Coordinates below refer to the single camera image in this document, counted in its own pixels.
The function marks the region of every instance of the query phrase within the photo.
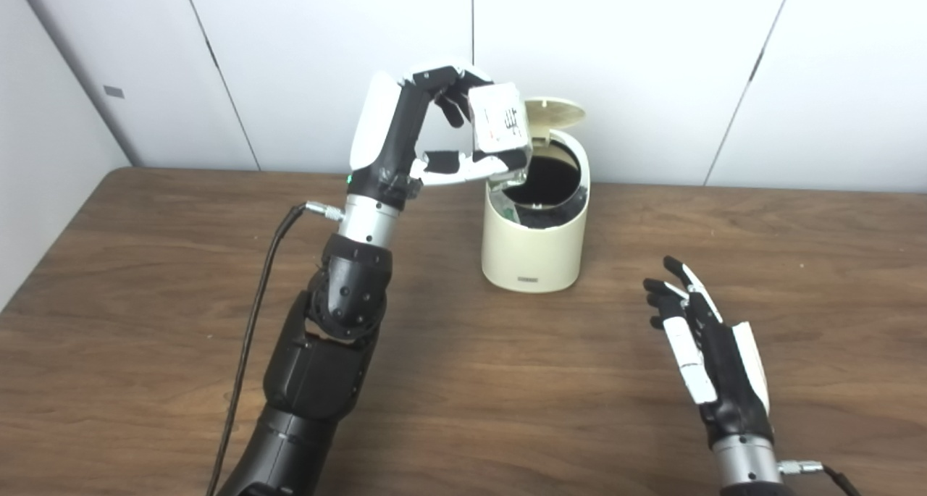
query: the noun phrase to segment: table surface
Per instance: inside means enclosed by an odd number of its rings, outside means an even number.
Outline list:
[[[317,494],[715,495],[705,430],[640,281],[699,274],[763,354],[781,459],[866,496],[927,480],[927,197],[596,185],[582,274],[547,295],[479,268],[481,185],[397,228],[390,308]],[[0,315],[0,493],[198,495],[269,236],[343,177],[121,169]],[[305,216],[269,281],[226,473],[334,225]],[[799,494],[838,494],[825,476]]]

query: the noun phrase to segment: robotic forearm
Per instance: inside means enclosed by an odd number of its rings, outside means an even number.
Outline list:
[[[425,153],[415,143],[431,103],[451,125],[474,123],[472,155]],[[524,179],[531,153],[524,105],[511,85],[473,67],[417,71],[371,83],[354,143],[344,210],[306,209],[339,222],[321,266],[298,295],[264,375],[267,403],[219,496],[312,494],[338,422],[354,408],[377,344],[392,275],[390,240],[423,185]]]

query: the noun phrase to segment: robotic arm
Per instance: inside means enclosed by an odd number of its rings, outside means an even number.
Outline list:
[[[666,332],[686,389],[708,431],[721,474],[721,496],[794,496],[782,475],[826,472],[849,496],[846,476],[820,462],[777,462],[769,424],[769,394],[750,322],[724,324],[714,300],[688,266],[672,256],[663,267],[683,288],[645,279],[651,325]]]
[[[464,119],[474,124],[472,155],[416,155],[431,103],[451,126],[463,126]],[[423,185],[476,179],[520,185],[530,155],[527,116],[513,85],[493,85],[476,68],[454,64],[412,72],[399,83],[385,73],[374,76],[351,146],[344,210],[304,206],[339,222],[338,230],[290,308],[264,375],[264,410],[219,496],[314,493],[338,422],[357,403],[377,344],[392,275],[388,246],[405,202]]]

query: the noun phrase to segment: white robotic finger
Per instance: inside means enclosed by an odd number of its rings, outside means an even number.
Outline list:
[[[663,321],[663,330],[666,331],[669,345],[673,348],[679,373],[682,374],[682,381],[685,382],[692,401],[701,405],[717,400],[718,391],[705,370],[705,359],[695,345],[689,322],[682,317],[671,317]]]
[[[765,383],[765,371],[763,371],[763,361],[759,357],[759,350],[756,348],[756,340],[752,334],[750,322],[741,322],[735,325],[731,330],[734,332],[734,340],[737,341],[737,348],[741,352],[741,361],[744,363],[744,370],[747,373],[747,379],[750,380],[750,386],[759,400],[765,407],[765,413],[769,414],[769,392]]]
[[[510,172],[512,169],[494,156],[483,157],[479,161],[474,161],[473,157],[458,153],[460,167],[453,174],[444,174],[437,172],[427,172],[428,162],[426,159],[415,159],[411,164],[411,171],[408,173],[411,178],[421,180],[423,186],[437,185],[454,185],[458,182],[468,182],[468,180],[483,180],[487,178],[499,179],[499,176]]]

